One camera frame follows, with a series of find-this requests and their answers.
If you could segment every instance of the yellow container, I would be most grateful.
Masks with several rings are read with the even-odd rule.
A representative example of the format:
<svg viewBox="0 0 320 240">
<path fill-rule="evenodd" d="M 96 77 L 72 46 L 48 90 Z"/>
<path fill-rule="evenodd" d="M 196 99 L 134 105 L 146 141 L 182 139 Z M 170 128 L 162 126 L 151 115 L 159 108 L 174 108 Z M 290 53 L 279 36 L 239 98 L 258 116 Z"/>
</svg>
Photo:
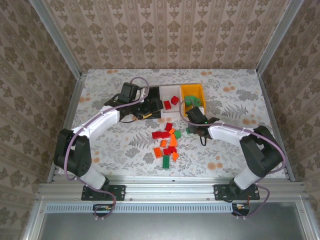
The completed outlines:
<svg viewBox="0 0 320 240">
<path fill-rule="evenodd" d="M 206 114 L 206 99 L 204 94 L 204 89 L 201 84 L 184 84 L 181 85 L 181 100 L 184 100 L 186 96 L 195 96 L 196 98 L 201 100 L 201 106 L 204 109 L 204 114 Z M 187 106 L 183 104 L 184 116 L 186 116 L 186 112 L 192 109 L 191 106 Z"/>
</svg>

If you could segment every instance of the orange block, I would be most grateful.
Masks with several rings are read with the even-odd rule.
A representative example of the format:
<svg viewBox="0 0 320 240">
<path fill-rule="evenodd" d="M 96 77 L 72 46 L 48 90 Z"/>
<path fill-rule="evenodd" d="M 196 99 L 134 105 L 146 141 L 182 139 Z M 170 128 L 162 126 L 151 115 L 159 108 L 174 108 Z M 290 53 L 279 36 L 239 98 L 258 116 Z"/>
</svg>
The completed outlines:
<svg viewBox="0 0 320 240">
<path fill-rule="evenodd" d="M 153 150 L 154 150 L 154 154 L 155 154 L 156 159 L 161 158 L 163 156 L 160 147 L 156 147 Z"/>
<path fill-rule="evenodd" d="M 172 153 L 172 156 L 173 156 L 173 161 L 177 161 L 177 158 L 179 157 L 179 154 L 176 153 L 175 151 Z"/>
<path fill-rule="evenodd" d="M 177 146 L 178 146 L 178 143 L 177 143 L 176 136 L 174 134 L 171 134 L 170 147 L 177 147 Z"/>
<path fill-rule="evenodd" d="M 160 148 L 165 148 L 167 146 L 167 140 L 162 140 L 160 143 Z"/>
<path fill-rule="evenodd" d="M 169 134 L 172 135 L 175 132 L 175 130 L 173 128 L 171 128 L 171 130 L 169 131 Z"/>
</svg>

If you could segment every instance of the red cube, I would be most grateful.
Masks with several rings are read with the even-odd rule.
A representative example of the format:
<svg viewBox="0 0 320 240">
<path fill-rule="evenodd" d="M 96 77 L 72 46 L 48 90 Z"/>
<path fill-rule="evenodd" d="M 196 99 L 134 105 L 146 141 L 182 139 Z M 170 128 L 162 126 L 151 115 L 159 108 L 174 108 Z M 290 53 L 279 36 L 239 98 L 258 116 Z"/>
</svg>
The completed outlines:
<svg viewBox="0 0 320 240">
<path fill-rule="evenodd" d="M 179 98 L 178 98 L 177 96 L 173 96 L 173 97 L 171 98 L 171 103 L 172 103 L 173 105 L 177 105 L 178 102 L 179 102 Z"/>
<path fill-rule="evenodd" d="M 170 122 L 167 122 L 166 123 L 166 125 L 165 125 L 165 129 L 164 130 L 166 130 L 167 132 L 169 132 L 171 129 L 172 129 L 172 123 L 170 123 Z"/>
<path fill-rule="evenodd" d="M 164 103 L 164 108 L 165 108 L 165 110 L 171 109 L 171 104 L 170 104 L 169 101 L 164 101 L 163 103 Z"/>
<path fill-rule="evenodd" d="M 168 147 L 168 150 L 171 152 L 171 153 L 173 153 L 173 152 L 177 152 L 177 149 L 174 147 L 174 146 L 169 146 Z"/>
<path fill-rule="evenodd" d="M 171 153 L 172 153 L 172 152 L 171 152 L 169 149 L 167 149 L 167 148 L 163 149 L 163 154 L 164 154 L 165 156 L 170 156 Z"/>
<path fill-rule="evenodd" d="M 161 138 L 167 139 L 170 138 L 170 133 L 168 131 L 162 131 L 161 133 Z"/>
<path fill-rule="evenodd" d="M 160 131 L 155 131 L 152 133 L 152 139 L 160 139 L 162 137 L 162 133 Z"/>
</svg>

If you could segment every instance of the table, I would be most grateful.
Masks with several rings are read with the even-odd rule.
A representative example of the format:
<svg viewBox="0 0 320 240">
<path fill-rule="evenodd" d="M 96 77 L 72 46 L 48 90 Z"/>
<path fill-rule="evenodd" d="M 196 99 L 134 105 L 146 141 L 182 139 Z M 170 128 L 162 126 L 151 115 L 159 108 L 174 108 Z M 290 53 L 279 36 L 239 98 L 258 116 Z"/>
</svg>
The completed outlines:
<svg viewBox="0 0 320 240">
<path fill-rule="evenodd" d="M 239 127 L 266 126 L 272 131 L 270 118 L 254 69 L 91 69 L 88 71 L 72 127 L 86 122 L 121 91 L 124 82 L 140 76 L 150 86 L 201 83 L 206 99 L 206 115 Z M 143 81 L 134 82 L 145 86 Z M 123 121 L 130 121 L 132 115 Z M 155 158 L 153 148 L 160 139 L 151 133 L 163 131 L 166 123 L 182 131 L 178 139 L 179 158 L 170 157 L 170 168 L 163 169 L 162 158 Z M 180 118 L 139 120 L 117 123 L 91 145 L 93 167 L 105 175 L 234 177 L 245 166 L 242 150 L 227 142 L 208 140 L 200 144 L 198 135 L 187 134 L 187 123 Z M 267 176 L 285 178 L 284 171 Z"/>
</svg>

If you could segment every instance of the wall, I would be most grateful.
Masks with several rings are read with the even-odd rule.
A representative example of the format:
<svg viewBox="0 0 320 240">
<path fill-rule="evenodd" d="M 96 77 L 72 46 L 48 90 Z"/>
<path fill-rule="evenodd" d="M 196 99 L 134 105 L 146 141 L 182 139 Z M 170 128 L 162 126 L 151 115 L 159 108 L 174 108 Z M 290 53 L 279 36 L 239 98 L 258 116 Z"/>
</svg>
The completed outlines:
<svg viewBox="0 0 320 240">
<path fill-rule="evenodd" d="M 262 75 L 291 166 L 320 223 L 320 1 L 305 0 Z"/>
<path fill-rule="evenodd" d="M 254 69 L 288 0 L 44 0 L 82 71 Z"/>
<path fill-rule="evenodd" d="M 0 239 L 24 232 L 75 79 L 27 0 L 0 1 Z"/>
</svg>

